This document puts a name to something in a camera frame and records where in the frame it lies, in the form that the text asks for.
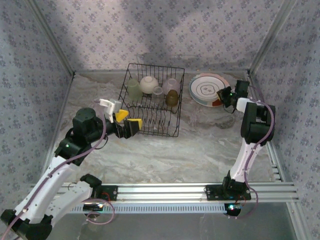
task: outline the dish rack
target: dish rack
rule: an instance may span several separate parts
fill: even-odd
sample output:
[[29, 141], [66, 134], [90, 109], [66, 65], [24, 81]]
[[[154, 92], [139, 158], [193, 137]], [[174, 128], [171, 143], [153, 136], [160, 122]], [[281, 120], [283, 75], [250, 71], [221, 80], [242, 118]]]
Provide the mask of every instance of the dish rack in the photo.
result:
[[[127, 90], [128, 81], [134, 78], [140, 83], [141, 79], [145, 76], [155, 77], [160, 87], [162, 87], [166, 79], [180, 81], [180, 94], [177, 106], [168, 107], [165, 102], [166, 96], [164, 96], [163, 101], [159, 104], [155, 104], [152, 100], [152, 94], [145, 93], [141, 100], [131, 100]], [[178, 137], [184, 77], [184, 68], [129, 63], [119, 95], [119, 101], [122, 101], [121, 109], [129, 111], [129, 118], [142, 119], [140, 134]]]

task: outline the plate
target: plate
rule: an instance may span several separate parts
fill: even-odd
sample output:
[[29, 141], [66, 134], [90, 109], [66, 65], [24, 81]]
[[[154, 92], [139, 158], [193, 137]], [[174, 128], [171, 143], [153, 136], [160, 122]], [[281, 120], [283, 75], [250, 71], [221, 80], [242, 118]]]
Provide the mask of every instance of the plate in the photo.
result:
[[218, 107], [222, 103], [218, 99], [217, 92], [229, 86], [228, 81], [218, 74], [201, 73], [192, 78], [189, 92], [197, 103], [208, 107]]

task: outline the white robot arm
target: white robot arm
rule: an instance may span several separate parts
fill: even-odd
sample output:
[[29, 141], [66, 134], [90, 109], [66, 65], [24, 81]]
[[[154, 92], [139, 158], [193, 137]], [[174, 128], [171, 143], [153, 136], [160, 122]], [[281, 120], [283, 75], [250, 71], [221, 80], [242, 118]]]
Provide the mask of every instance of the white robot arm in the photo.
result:
[[118, 138], [134, 136], [142, 126], [141, 119], [121, 122], [128, 111], [121, 110], [116, 100], [100, 99], [104, 106], [104, 118], [96, 116], [92, 108], [81, 108], [72, 120], [71, 128], [54, 152], [55, 156], [28, 196], [15, 209], [6, 209], [1, 220], [8, 226], [3, 235], [14, 231], [23, 240], [45, 240], [53, 226], [75, 205], [90, 197], [104, 199], [104, 187], [96, 177], [87, 174], [67, 193], [54, 199], [66, 179], [75, 171], [85, 157], [108, 135]]
[[241, 125], [242, 145], [235, 164], [223, 179], [222, 185], [207, 185], [206, 196], [209, 201], [251, 199], [246, 176], [263, 146], [274, 135], [275, 106], [254, 101], [248, 97], [248, 81], [238, 80], [235, 91], [231, 87], [217, 92], [224, 108], [233, 106], [243, 115]]

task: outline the marble surface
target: marble surface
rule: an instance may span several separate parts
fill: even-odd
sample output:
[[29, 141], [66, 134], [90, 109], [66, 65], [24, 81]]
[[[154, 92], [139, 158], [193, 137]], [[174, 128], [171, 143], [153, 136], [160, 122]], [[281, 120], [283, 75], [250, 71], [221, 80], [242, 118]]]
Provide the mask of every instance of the marble surface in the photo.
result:
[[[239, 74], [221, 74], [231, 86]], [[221, 182], [238, 156], [242, 139], [242, 114], [229, 114], [222, 107], [206, 107], [190, 96], [188, 85], [195, 74], [185, 74], [178, 137], [138, 134], [129, 139], [109, 137], [107, 145], [89, 154], [69, 182], [90, 173], [103, 183], [199, 183]], [[55, 147], [72, 127], [72, 118], [83, 107], [101, 109], [99, 98], [118, 99], [123, 73], [76, 75]], [[267, 150], [257, 156], [249, 174], [254, 182], [273, 181]]]

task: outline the patterned wallpaper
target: patterned wallpaper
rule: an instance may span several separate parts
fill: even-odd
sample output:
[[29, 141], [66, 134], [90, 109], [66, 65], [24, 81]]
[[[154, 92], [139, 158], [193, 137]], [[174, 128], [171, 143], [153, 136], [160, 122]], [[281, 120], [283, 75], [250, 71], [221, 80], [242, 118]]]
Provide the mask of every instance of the patterned wallpaper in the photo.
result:
[[35, 0], [72, 68], [247, 69], [283, 0]]
[[256, 81], [277, 106], [274, 143], [295, 182], [314, 239], [320, 239], [320, 2], [299, 0]]
[[2, 213], [38, 181], [70, 76], [23, 0], [1, 0], [0, 9]]

